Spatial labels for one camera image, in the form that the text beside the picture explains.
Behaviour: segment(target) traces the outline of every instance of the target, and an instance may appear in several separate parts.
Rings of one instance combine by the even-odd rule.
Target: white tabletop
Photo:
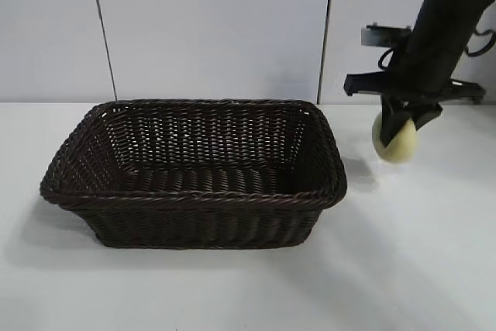
[[[447,107],[379,161],[377,106],[322,107],[349,178],[306,243],[115,250],[38,185],[91,104],[0,105],[0,329],[496,329],[496,107]]]

